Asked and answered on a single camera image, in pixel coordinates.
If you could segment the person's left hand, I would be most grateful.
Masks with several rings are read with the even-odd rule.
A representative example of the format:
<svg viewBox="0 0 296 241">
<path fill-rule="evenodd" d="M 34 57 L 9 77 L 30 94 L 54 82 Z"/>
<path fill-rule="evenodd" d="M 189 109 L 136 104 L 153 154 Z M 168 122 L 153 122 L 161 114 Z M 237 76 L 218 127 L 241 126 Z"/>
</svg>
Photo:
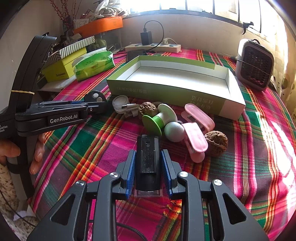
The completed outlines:
<svg viewBox="0 0 296 241">
<path fill-rule="evenodd" d="M 20 155 L 20 148 L 9 140 L 1 140 L 0 143 L 1 165 L 6 165 L 7 157 L 14 158 Z M 45 134 L 40 134 L 36 142 L 34 157 L 29 168 L 30 174 L 34 175 L 39 172 L 43 165 L 43 155 L 45 152 Z"/>
</svg>

